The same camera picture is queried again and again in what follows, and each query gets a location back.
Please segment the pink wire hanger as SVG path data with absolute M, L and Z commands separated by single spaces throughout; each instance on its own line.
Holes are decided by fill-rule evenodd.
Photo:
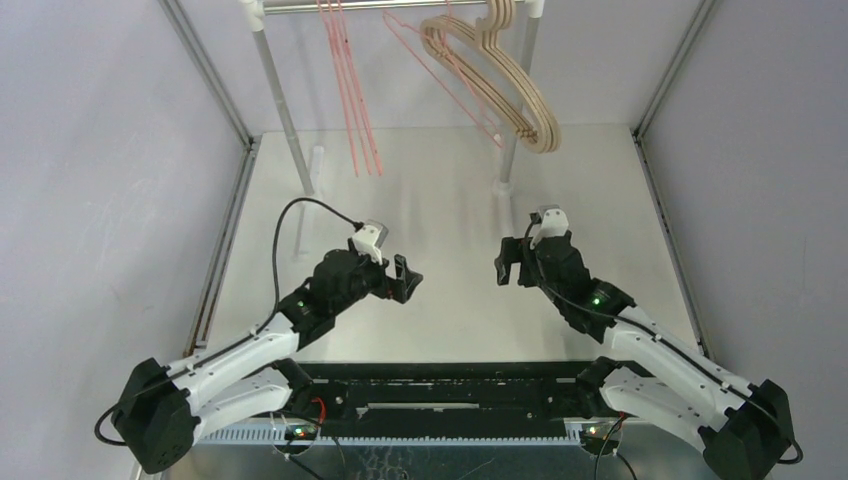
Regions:
M 436 85 L 448 96 L 450 101 L 472 122 L 472 125 L 489 140 L 496 149 L 504 146 L 504 138 L 489 113 L 482 97 L 475 93 L 470 79 L 459 69 L 458 57 L 455 53 L 448 53 L 446 60 L 448 66 L 443 68 L 443 73 L 436 69 L 437 61 L 425 58 L 426 51 L 422 45 L 414 46 L 412 40 L 423 41 L 425 39 L 424 28 L 418 24 L 407 21 L 402 16 L 394 13 L 400 9 L 414 8 L 442 8 L 442 13 L 448 15 L 448 19 L 454 19 L 452 1 L 402 1 L 399 5 L 385 7 L 381 11 L 381 18 L 388 31 L 399 42 L 403 49 L 414 59 L 414 61 L 426 72 Z
M 342 1 L 317 1 L 327 30 L 354 174 L 381 174 L 382 165 L 354 65 Z
M 340 40 L 344 72 L 347 77 L 349 98 L 353 107 L 356 137 L 359 140 L 366 172 L 381 176 L 383 164 L 374 138 L 367 102 L 353 59 L 352 44 L 348 34 L 346 17 L 342 1 L 335 2 L 335 15 Z
M 358 177 L 360 173 L 358 155 L 353 138 L 353 129 L 351 125 L 351 110 L 349 106 L 349 96 L 347 92 L 347 82 L 345 80 L 342 52 L 339 43 L 338 32 L 336 29 L 335 17 L 333 15 L 333 8 L 330 1 L 318 0 L 316 1 L 316 6 L 326 30 L 327 41 L 332 56 L 332 62 L 338 86 L 339 98 L 343 110 L 343 118 L 345 122 L 346 135 L 349 144 L 349 151 L 351 154 L 354 176 Z

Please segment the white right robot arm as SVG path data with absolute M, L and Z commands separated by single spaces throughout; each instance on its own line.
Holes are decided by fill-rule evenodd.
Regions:
M 804 454 L 786 391 L 755 385 L 688 347 L 612 283 L 593 277 L 570 233 L 538 242 L 505 237 L 494 265 L 499 285 L 538 288 L 565 322 L 608 349 L 576 378 L 585 416 L 610 409 L 686 442 L 721 479 L 763 479 Z

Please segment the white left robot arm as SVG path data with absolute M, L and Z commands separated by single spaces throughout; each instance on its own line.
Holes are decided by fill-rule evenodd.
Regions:
M 141 469 L 169 469 L 204 436 L 261 413 L 305 414 L 313 394 L 293 354 L 334 328 L 337 317 L 367 296 L 406 303 L 422 283 L 402 255 L 395 274 L 385 260 L 353 250 L 328 252 L 272 314 L 217 349 L 166 365 L 137 364 L 110 414 L 122 444 Z

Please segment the left circuit board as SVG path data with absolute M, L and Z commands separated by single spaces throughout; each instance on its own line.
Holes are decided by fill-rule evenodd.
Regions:
M 290 425 L 286 428 L 284 434 L 285 443 L 294 443 L 298 441 L 312 442 L 320 434 L 320 428 L 315 425 Z

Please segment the circuit board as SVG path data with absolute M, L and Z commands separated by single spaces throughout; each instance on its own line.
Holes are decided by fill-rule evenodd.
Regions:
M 620 433 L 620 428 L 613 424 L 592 424 L 585 427 L 580 433 L 582 446 L 600 446 L 604 441 L 615 441 Z
M 286 428 L 284 434 L 285 443 L 294 443 L 298 441 L 312 442 L 320 434 L 320 428 L 315 425 L 290 425 Z

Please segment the right circuit board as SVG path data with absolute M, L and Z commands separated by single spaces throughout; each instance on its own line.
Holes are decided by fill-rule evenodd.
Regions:
M 585 427 L 580 433 L 582 446 L 600 446 L 604 441 L 615 441 L 620 433 L 620 428 L 613 424 L 592 424 Z

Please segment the metal clothes rack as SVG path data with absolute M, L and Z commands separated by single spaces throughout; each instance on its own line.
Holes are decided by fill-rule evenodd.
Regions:
M 344 15 L 351 9 L 382 11 L 402 1 L 342 1 Z M 316 1 L 302 1 L 283 6 L 277 1 L 244 1 L 241 4 L 264 69 L 276 113 L 286 135 L 290 153 L 304 193 L 316 194 L 312 179 L 313 167 L 308 165 L 302 151 L 297 129 L 285 98 L 281 80 L 265 33 L 265 18 L 279 13 L 318 13 Z M 448 66 L 448 53 L 455 53 L 459 69 L 470 79 L 493 115 L 502 132 L 504 146 L 499 173 L 494 181 L 498 229 L 503 237 L 514 234 L 512 205 L 512 169 L 516 148 L 524 146 L 535 154 L 551 153 L 561 144 L 561 132 L 556 118 L 541 90 L 530 78 L 529 70 L 535 49 L 540 19 L 544 12 L 541 1 L 526 4 L 527 21 L 522 53 L 514 59 L 499 45 L 499 36 L 508 30 L 516 14 L 513 1 L 489 1 L 485 14 L 469 23 L 457 18 L 449 20 L 442 14 L 421 21 L 425 39 L 421 42 L 426 54 L 442 67 Z

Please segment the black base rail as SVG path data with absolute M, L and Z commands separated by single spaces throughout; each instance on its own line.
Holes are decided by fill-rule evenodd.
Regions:
M 285 409 L 351 440 L 530 441 L 618 412 L 582 390 L 587 361 L 305 363 Z

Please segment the left aluminium frame post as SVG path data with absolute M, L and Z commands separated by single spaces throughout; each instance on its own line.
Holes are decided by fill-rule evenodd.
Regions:
M 227 196 L 221 231 L 217 236 L 212 259 L 207 272 L 206 285 L 202 290 L 196 320 L 192 325 L 186 351 L 191 353 L 204 348 L 208 343 L 211 332 L 213 314 L 218 303 L 219 292 L 226 268 L 226 260 L 237 223 L 237 217 L 242 205 L 243 194 L 253 153 L 253 137 L 241 118 L 238 108 L 232 99 L 225 83 L 214 65 L 207 49 L 203 45 L 187 10 L 179 1 L 163 0 L 159 3 L 166 18 L 170 22 L 180 43 L 183 45 L 188 58 L 198 71 L 201 80 L 211 94 L 212 100 L 222 113 L 225 123 L 235 134 L 241 147 L 237 170 L 231 192 Z

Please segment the aluminium frame post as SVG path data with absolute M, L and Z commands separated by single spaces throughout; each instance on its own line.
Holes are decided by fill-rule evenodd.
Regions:
M 647 148 L 648 137 L 653 125 L 665 104 L 667 103 L 677 80 L 682 75 L 686 64 L 693 54 L 700 37 L 707 29 L 716 9 L 722 4 L 717 0 L 701 0 L 692 14 L 687 26 L 675 47 L 671 59 L 663 70 L 658 84 L 651 94 L 636 127 L 631 132 L 631 138 L 639 156 L 644 178 L 647 182 L 653 206 L 657 214 L 663 238 L 671 258 L 678 286 L 683 296 L 683 303 L 697 341 L 703 339 L 703 329 L 699 323 L 695 299 L 686 278 L 680 252 L 670 222 L 667 202 L 663 199 L 661 188 L 657 183 L 654 165 Z
M 226 268 L 226 260 L 237 223 L 237 217 L 242 205 L 243 194 L 253 153 L 253 137 L 241 118 L 238 108 L 232 99 L 225 83 L 214 65 L 207 49 L 203 45 L 187 10 L 179 1 L 163 0 L 159 3 L 166 18 L 170 22 L 180 43 L 183 45 L 188 58 L 198 71 L 201 80 L 211 94 L 212 100 L 222 113 L 225 123 L 235 134 L 241 147 L 237 170 L 231 192 L 227 196 L 221 231 L 217 236 L 212 259 L 207 272 L 206 285 L 202 290 L 196 320 L 192 325 L 186 351 L 191 353 L 204 348 L 208 343 L 211 332 L 213 314 L 218 303 L 219 292 Z

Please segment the right aluminium frame post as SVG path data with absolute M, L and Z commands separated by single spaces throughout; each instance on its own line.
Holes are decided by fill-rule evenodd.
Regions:
M 665 104 L 667 103 L 677 80 L 682 75 L 686 64 L 693 54 L 700 37 L 707 29 L 716 9 L 722 4 L 717 0 L 701 0 L 692 14 L 687 26 L 675 47 L 671 59 L 663 70 L 658 84 L 651 94 L 636 127 L 631 132 L 631 138 L 639 156 L 644 178 L 647 182 L 653 206 L 657 214 L 663 238 L 671 258 L 678 286 L 683 296 L 683 303 L 697 341 L 703 339 L 703 329 L 699 323 L 695 299 L 686 278 L 680 252 L 670 222 L 667 202 L 663 199 L 661 188 L 657 183 L 654 165 L 647 148 L 648 137 L 653 125 Z

